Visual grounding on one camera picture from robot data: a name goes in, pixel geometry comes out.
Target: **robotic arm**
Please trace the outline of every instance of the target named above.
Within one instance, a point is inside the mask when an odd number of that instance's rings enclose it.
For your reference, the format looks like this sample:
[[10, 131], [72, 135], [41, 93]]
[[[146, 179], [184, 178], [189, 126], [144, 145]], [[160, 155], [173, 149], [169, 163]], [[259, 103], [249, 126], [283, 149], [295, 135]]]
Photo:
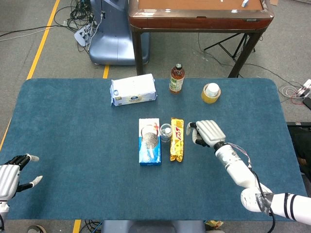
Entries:
[[277, 215], [311, 225], [311, 198], [289, 193], [274, 194], [259, 183], [252, 171], [250, 159], [248, 166], [233, 150], [232, 144], [225, 143], [225, 134], [213, 120], [201, 120], [187, 125], [186, 135], [192, 132], [192, 141], [201, 146], [215, 149], [215, 155], [224, 165], [233, 181], [246, 188], [241, 193], [243, 206], [253, 212], [271, 211]]
[[29, 161], [37, 162], [39, 157], [30, 154], [15, 156], [12, 160], [0, 166], [0, 233], [4, 232], [4, 222], [10, 207], [7, 202], [15, 197], [15, 194], [36, 186], [42, 176], [33, 181], [19, 185], [19, 175]]

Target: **brown bottle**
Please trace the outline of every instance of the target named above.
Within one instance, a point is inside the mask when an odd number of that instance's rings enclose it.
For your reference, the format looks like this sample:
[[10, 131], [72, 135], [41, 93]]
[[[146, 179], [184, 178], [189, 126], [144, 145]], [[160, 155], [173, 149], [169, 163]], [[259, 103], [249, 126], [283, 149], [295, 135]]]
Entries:
[[182, 64], [178, 63], [171, 70], [171, 79], [170, 79], [170, 92], [177, 94], [181, 91], [183, 81], [185, 77], [185, 70], [183, 69]]

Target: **yellow floor line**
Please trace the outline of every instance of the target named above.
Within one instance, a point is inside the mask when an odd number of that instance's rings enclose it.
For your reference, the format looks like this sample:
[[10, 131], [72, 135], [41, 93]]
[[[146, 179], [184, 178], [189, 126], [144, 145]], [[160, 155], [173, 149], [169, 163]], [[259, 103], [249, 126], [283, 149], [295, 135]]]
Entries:
[[105, 65], [103, 79], [107, 79], [109, 74], [109, 65]]
[[[50, 16], [50, 19], [49, 19], [49, 21], [48, 21], [47, 26], [51, 26], [51, 25], [52, 25], [53, 18], [54, 18], [54, 16], [55, 16], [55, 12], [56, 12], [56, 10], [57, 10], [59, 1], [60, 1], [60, 0], [56, 0], [56, 2], [55, 2], [55, 4], [54, 4], [54, 7], [53, 7], [53, 9], [52, 9], [51, 16]], [[46, 39], [47, 39], [47, 37], [48, 37], [48, 34], [49, 34], [49, 29], [47, 29], [46, 31], [44, 31], [44, 34], [43, 34], [41, 43], [40, 43], [40, 45], [39, 45], [39, 48], [38, 48], [37, 53], [36, 53], [36, 55], [35, 55], [35, 59], [34, 59], [34, 61], [33, 61], [33, 64], [31, 65], [31, 68], [30, 68], [30, 70], [29, 70], [29, 73], [28, 73], [28, 76], [27, 76], [27, 79], [26, 79], [26, 80], [29, 80], [29, 79], [31, 79], [31, 78], [33, 77], [33, 74], [34, 74], [34, 72], [35, 72], [35, 67], [37, 66], [38, 60], [39, 60], [39, 58], [40, 58], [40, 55], [41, 55], [41, 52], [42, 52], [42, 50], [43, 50], [43, 46], [44, 46], [44, 44], [45, 44], [45, 41], [46, 41]]]
[[80, 225], [81, 225], [81, 220], [80, 219], [75, 220], [72, 233], [79, 233]]
[[8, 132], [8, 129], [9, 129], [9, 126], [10, 126], [10, 123], [11, 123], [11, 119], [10, 119], [10, 121], [9, 121], [8, 127], [6, 127], [6, 130], [5, 130], [5, 132], [4, 132], [3, 138], [2, 138], [2, 140], [1, 140], [0, 151], [1, 151], [2, 145], [3, 145], [3, 143], [4, 143], [4, 140], [5, 140], [5, 137], [6, 137], [6, 133]]

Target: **power strip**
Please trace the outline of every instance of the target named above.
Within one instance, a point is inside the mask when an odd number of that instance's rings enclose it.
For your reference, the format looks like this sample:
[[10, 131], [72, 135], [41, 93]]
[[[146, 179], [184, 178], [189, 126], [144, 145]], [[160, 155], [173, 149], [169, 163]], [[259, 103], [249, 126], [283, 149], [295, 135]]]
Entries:
[[92, 37], [93, 32], [91, 32], [90, 27], [91, 25], [87, 24], [74, 34], [74, 38], [82, 47], [87, 46]]
[[308, 79], [303, 86], [298, 90], [299, 97], [307, 97], [310, 94], [311, 79]]

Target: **jar lid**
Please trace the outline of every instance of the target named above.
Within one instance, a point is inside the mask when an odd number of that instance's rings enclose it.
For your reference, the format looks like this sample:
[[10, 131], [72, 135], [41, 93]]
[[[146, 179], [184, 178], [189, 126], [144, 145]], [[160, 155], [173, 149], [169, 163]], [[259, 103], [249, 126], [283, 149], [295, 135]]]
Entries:
[[219, 86], [216, 83], [208, 84], [206, 88], [206, 95], [208, 95], [209, 97], [215, 97], [217, 96], [218, 92], [219, 92]]

